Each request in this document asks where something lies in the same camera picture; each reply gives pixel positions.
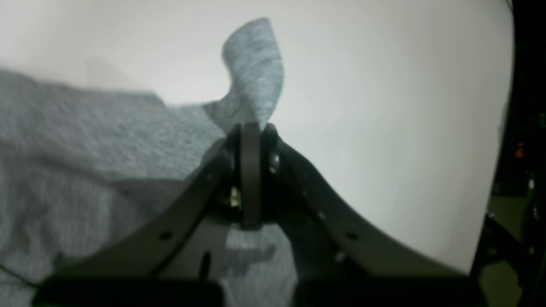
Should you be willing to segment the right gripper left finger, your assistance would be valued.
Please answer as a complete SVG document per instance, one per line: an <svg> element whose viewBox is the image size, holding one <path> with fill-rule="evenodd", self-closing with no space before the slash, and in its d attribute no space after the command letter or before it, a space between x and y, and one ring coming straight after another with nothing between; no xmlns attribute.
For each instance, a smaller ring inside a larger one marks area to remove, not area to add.
<svg viewBox="0 0 546 307"><path fill-rule="evenodd" d="M197 171L155 220L96 255L64 267L38 288L34 307L222 307L210 277L222 260L226 233L214 210L233 207L235 220L261 224L261 128L237 124L220 151Z"/></svg>

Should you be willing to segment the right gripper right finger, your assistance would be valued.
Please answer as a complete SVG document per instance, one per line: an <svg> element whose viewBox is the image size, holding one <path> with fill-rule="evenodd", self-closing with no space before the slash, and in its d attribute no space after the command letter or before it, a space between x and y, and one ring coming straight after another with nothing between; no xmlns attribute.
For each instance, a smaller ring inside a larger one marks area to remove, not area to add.
<svg viewBox="0 0 546 307"><path fill-rule="evenodd" d="M474 278L403 245L351 208L267 124L261 133L263 221L290 242L293 307L485 307Z"/></svg>

